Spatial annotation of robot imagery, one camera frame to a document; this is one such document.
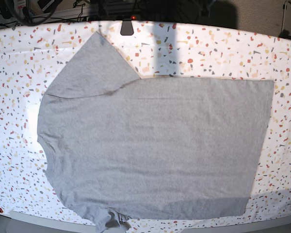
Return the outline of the terrazzo patterned tablecloth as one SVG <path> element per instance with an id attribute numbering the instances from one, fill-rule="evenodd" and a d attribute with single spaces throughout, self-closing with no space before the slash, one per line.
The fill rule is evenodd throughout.
<path id="1" fill-rule="evenodd" d="M 94 33 L 100 33 L 142 78 L 188 76 L 272 80 L 271 119 L 242 216 L 209 220 L 131 220 L 132 233 L 291 219 L 291 41 L 211 26 L 138 22 L 122 36 L 120 21 L 53 23 L 0 30 L 0 208 L 57 223 L 92 228 L 63 207 L 47 181 L 45 154 L 37 143 L 42 95 Z"/>

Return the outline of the grey T-shirt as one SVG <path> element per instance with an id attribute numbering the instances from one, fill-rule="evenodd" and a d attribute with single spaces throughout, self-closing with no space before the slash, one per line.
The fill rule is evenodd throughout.
<path id="1" fill-rule="evenodd" d="M 245 212 L 272 81 L 141 79 L 93 34 L 47 88 L 37 141 L 63 205 L 98 232 Z"/>

